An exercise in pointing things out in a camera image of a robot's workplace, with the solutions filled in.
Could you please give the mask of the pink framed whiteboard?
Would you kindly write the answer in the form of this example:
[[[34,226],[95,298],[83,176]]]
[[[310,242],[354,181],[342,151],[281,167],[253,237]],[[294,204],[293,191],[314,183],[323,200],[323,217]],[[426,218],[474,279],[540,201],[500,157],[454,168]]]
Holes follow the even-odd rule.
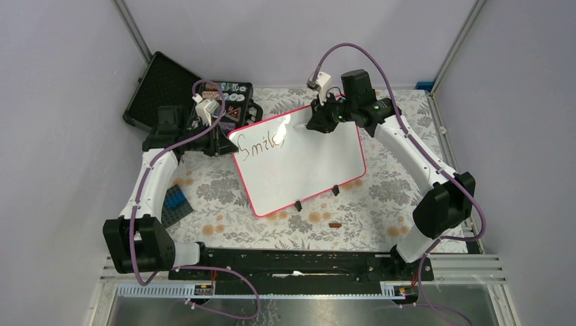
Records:
[[[238,147],[233,159],[255,216],[295,206],[366,173],[358,128],[346,122],[328,134],[293,129],[311,115],[304,106],[229,133]]]

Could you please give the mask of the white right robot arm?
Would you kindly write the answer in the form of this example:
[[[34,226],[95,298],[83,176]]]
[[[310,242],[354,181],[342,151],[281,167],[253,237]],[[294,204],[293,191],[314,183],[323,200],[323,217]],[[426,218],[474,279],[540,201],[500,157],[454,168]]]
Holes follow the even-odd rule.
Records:
[[[437,239],[470,217],[475,179],[470,173],[457,173],[423,144],[392,98],[377,98],[367,71],[349,71],[341,80],[344,94],[336,97],[330,92],[329,74],[318,72],[308,78],[306,85],[317,97],[311,102],[306,129],[327,134],[353,122],[382,143],[415,181],[422,199],[412,213],[414,225],[393,247],[389,262],[391,274],[405,280]]]

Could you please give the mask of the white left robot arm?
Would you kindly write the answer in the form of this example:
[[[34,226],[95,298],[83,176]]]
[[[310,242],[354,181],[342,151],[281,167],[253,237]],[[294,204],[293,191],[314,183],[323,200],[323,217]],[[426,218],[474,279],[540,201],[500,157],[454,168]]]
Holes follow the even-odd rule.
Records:
[[[196,242],[175,242],[158,219],[162,213],[169,181],[188,143],[201,139],[216,128],[226,114],[225,103],[212,119],[207,107],[199,112],[200,125],[193,128],[185,118],[191,113],[178,106],[159,107],[159,122],[143,143],[141,170],[128,203],[117,219],[103,225],[103,236],[116,272],[134,274],[141,283],[141,273],[156,274],[184,266],[195,279],[207,276],[209,258],[200,254]]]

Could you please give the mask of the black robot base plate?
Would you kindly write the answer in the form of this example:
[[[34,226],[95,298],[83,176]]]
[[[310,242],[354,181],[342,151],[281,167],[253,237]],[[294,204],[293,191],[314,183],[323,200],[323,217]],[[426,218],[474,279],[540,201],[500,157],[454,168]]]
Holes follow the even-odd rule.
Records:
[[[200,265],[248,274],[345,275],[368,280],[432,281],[430,259],[404,262],[396,253],[203,248]]]

